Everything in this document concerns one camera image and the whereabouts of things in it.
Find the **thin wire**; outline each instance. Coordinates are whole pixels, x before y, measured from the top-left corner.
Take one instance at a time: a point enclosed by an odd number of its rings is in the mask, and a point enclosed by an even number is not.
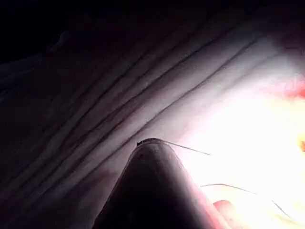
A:
[[[195,152],[198,152],[198,153],[202,153],[202,154],[212,156],[211,154],[208,154],[206,152],[199,151],[199,150],[196,150],[196,149],[192,149],[192,148],[189,148],[189,147],[186,147],[186,146],[182,146],[182,145],[179,145],[179,144],[176,144],[176,143],[173,143],[173,142],[168,142],[168,141],[164,141],[164,140],[161,140],[161,141],[164,142],[164,143],[167,143],[167,144],[171,144],[171,145],[178,146],[178,147],[181,147],[181,148],[184,148],[184,149],[189,149],[189,150],[192,150],[192,151],[195,151]]]
[[[251,193],[251,194],[254,194],[254,195],[257,195],[257,196],[260,196],[259,194],[255,193],[255,192],[251,192],[251,191],[248,191],[246,189],[243,189],[241,187],[236,187],[236,186],[232,186],[232,185],[226,185],[226,184],[207,184],[207,185],[200,185],[200,187],[208,187],[208,186],[226,186],[226,187],[232,187],[232,188],[235,188],[235,189],[238,189],[238,190],[241,190],[241,191],[245,191],[245,192],[248,192],[248,193]],[[292,218],[290,215],[288,215],[275,201],[271,200],[271,202],[278,208],[280,209],[281,212],[283,212],[287,217],[289,217],[291,220],[293,220],[294,222],[297,222],[294,218]]]

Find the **bright light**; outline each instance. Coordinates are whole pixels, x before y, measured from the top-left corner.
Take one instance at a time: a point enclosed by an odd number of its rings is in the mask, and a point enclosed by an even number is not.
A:
[[[203,188],[213,202],[234,203],[251,222],[249,228],[300,228],[272,201],[305,225],[305,87],[299,86],[305,83],[295,85],[285,93],[276,84],[270,91],[245,92],[242,97],[231,93],[207,114],[210,118],[195,120],[192,134],[181,142],[213,155],[180,154],[198,185],[223,183],[259,194]]]

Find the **dark conical object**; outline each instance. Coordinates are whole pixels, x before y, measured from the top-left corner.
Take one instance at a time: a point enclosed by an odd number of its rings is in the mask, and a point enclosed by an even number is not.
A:
[[[140,142],[95,229],[222,229],[227,225],[162,140]]]

